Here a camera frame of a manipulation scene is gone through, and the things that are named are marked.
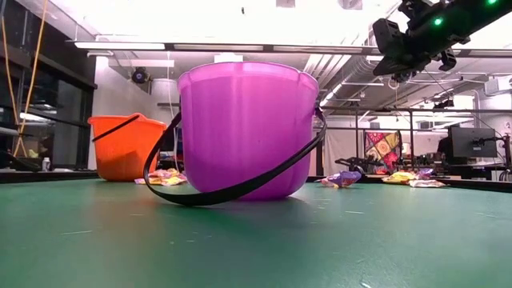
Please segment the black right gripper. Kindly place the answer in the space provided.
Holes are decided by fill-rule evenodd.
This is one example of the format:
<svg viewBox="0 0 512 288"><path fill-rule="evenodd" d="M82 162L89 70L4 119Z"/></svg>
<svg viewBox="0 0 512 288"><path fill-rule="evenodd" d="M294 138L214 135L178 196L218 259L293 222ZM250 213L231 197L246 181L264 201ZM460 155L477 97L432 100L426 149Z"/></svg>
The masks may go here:
<svg viewBox="0 0 512 288"><path fill-rule="evenodd" d="M373 25L373 32L378 50L381 54L398 54L404 51L405 59L384 56L373 69L374 76L390 74L407 74L419 72L431 63L431 58L415 58L423 56L436 57L443 51L439 31L443 25L443 16L419 16L411 18L408 23L404 42L403 33L396 22L386 18L378 19Z"/></svg>

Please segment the orange white candy packet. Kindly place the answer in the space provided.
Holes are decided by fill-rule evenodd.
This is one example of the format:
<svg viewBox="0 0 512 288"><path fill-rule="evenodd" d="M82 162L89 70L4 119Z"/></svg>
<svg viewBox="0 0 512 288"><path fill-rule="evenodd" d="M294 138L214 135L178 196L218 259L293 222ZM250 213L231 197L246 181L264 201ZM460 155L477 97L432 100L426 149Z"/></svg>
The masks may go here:
<svg viewBox="0 0 512 288"><path fill-rule="evenodd" d="M437 180L421 180L421 179L409 180L409 185L411 187L419 187L419 188L440 188L440 187L445 186L444 183L437 181Z"/></svg>

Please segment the yellow white red candy packet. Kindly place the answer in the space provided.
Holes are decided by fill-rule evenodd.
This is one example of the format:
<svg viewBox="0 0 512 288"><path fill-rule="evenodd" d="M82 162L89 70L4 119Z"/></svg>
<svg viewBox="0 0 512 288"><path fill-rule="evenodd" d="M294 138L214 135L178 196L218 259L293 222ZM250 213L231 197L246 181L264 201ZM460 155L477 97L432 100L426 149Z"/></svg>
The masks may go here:
<svg viewBox="0 0 512 288"><path fill-rule="evenodd" d="M149 173L149 178L172 178L179 176L180 172L174 168L169 168L167 170L158 169Z"/></svg>

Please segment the orange halloween bucket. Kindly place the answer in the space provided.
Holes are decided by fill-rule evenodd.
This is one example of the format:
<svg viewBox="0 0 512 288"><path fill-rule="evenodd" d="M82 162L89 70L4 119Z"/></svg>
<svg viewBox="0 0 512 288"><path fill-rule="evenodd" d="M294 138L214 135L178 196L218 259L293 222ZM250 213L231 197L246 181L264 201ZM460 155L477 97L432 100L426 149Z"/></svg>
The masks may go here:
<svg viewBox="0 0 512 288"><path fill-rule="evenodd" d="M100 178L110 182L132 182L143 177L147 156L166 129L166 124L143 114L100 115L91 125Z"/></svg>

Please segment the black pipe rack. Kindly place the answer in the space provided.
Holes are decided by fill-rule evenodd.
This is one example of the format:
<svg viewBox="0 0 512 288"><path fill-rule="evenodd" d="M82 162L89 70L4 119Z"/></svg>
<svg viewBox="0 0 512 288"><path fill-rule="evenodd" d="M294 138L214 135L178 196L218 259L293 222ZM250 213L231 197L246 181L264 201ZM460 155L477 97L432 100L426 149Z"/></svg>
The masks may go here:
<svg viewBox="0 0 512 288"><path fill-rule="evenodd" d="M334 162L337 158L364 155L364 132L372 131L372 122L377 122L377 131L400 132L407 143L407 153L419 156L432 152L437 141L446 134L446 128L458 123L491 127L499 134L512 134L512 110L427 110L407 108L361 108L326 107L327 125L333 132L327 134L322 148L322 160L317 161L325 174L342 169Z"/></svg>

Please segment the colourful patterned cloth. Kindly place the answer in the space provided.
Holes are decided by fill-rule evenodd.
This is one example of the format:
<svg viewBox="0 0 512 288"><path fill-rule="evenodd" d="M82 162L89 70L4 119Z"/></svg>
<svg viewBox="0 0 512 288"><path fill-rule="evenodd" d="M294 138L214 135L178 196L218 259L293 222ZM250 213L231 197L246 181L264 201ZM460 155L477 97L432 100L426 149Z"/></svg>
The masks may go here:
<svg viewBox="0 0 512 288"><path fill-rule="evenodd" d="M402 157L402 136L399 131L364 133L365 156L382 164L380 170L392 172Z"/></svg>

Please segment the black computer monitor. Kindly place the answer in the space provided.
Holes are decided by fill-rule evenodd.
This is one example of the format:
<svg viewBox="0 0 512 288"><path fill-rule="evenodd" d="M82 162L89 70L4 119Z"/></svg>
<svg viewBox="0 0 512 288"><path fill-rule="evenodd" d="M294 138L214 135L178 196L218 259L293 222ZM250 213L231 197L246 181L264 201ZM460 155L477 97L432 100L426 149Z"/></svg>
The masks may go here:
<svg viewBox="0 0 512 288"><path fill-rule="evenodd" d="M496 158L496 134L492 129L453 127L452 147L458 158Z"/></svg>

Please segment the black background machine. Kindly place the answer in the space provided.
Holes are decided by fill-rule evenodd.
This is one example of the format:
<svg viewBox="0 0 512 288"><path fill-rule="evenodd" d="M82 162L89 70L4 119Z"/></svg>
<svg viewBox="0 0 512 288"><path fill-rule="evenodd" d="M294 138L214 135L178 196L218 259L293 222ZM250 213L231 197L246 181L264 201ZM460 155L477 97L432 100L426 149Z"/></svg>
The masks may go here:
<svg viewBox="0 0 512 288"><path fill-rule="evenodd" d="M369 166L376 166L378 164L373 159L358 157L339 158L334 162L348 167L351 172L359 172L361 175L368 171Z"/></svg>

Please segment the black desk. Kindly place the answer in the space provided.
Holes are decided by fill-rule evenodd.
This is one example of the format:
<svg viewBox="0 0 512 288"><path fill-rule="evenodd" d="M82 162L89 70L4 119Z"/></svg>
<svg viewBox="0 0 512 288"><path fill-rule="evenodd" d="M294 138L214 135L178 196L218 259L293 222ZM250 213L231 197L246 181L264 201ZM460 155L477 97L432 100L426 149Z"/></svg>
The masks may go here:
<svg viewBox="0 0 512 288"><path fill-rule="evenodd" d="M460 179L512 182L512 168L503 163L442 165L435 168L435 173Z"/></svg>

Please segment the purple plastic bucket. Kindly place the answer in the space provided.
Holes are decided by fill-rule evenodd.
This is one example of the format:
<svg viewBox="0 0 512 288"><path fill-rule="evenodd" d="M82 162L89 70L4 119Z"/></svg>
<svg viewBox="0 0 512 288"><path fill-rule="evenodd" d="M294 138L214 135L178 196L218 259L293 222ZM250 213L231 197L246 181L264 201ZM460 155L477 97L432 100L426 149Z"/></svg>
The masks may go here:
<svg viewBox="0 0 512 288"><path fill-rule="evenodd" d="M308 178L310 152L323 140L325 119L316 102L317 80L272 62L219 62L178 79L180 111L150 151L182 128L184 168L193 194L154 194L182 206L236 199L286 198Z"/></svg>

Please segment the overhead light bar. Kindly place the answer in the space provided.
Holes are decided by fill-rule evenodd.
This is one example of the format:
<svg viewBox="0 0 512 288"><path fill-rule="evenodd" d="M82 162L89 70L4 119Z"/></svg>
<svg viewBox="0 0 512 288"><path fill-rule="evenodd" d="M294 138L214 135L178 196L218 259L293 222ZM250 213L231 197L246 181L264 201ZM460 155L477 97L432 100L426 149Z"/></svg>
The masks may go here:
<svg viewBox="0 0 512 288"><path fill-rule="evenodd" d="M137 50L181 52L239 52L270 54L348 54L378 56L376 46L300 46L273 44L161 43L161 42L85 42L71 41L83 50Z"/></svg>

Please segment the white cylinder tank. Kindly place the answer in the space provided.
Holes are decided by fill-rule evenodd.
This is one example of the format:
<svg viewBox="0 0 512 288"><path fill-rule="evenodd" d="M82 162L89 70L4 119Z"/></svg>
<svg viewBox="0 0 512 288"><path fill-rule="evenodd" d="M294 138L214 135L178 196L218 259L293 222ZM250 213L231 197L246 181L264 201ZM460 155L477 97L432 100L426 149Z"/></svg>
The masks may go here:
<svg viewBox="0 0 512 288"><path fill-rule="evenodd" d="M178 107L171 104L179 103L177 83L173 79L157 78L151 83L151 97L154 101L152 118L170 124L172 118L179 112Z"/></svg>

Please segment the round black ceiling device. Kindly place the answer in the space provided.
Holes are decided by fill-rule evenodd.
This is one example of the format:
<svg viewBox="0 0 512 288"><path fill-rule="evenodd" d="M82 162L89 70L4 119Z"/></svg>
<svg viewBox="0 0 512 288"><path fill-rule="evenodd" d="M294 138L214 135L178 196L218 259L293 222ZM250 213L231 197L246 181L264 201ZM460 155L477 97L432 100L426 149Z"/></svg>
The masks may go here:
<svg viewBox="0 0 512 288"><path fill-rule="evenodd" d="M150 80L150 75L145 67L139 66L132 73L131 80L136 84L144 84Z"/></svg>

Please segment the silver ventilation duct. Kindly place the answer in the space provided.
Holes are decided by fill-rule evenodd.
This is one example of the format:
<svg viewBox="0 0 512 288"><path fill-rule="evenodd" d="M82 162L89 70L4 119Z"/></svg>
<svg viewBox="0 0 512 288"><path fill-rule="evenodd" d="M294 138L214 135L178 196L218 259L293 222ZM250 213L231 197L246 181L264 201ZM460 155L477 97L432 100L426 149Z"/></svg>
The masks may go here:
<svg viewBox="0 0 512 288"><path fill-rule="evenodd" d="M366 88L382 85L373 74L381 59L382 56L313 54L304 71L318 82L320 104L342 104Z"/></svg>

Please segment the white wall unit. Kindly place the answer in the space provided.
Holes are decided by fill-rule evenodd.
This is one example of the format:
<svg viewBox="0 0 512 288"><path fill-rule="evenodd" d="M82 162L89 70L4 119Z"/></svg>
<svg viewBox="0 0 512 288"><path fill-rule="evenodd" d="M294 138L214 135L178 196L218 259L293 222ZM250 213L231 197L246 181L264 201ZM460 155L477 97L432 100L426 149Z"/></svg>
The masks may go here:
<svg viewBox="0 0 512 288"><path fill-rule="evenodd" d="M512 75L490 78L484 83L485 96L497 96L512 93Z"/></svg>

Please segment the black aluminium table frame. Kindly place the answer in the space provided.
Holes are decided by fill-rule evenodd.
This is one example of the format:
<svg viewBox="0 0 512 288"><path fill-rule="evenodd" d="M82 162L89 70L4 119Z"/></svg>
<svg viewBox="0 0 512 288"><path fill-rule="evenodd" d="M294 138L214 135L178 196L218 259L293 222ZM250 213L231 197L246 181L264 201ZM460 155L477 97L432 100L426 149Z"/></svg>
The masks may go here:
<svg viewBox="0 0 512 288"><path fill-rule="evenodd" d="M72 172L26 172L26 171L0 171L0 184L11 184L21 182L50 182L68 181L99 178L95 171L72 171ZM436 178L453 188L469 190L485 190L512 194L512 182L494 182L487 180L466 180Z"/></svg>

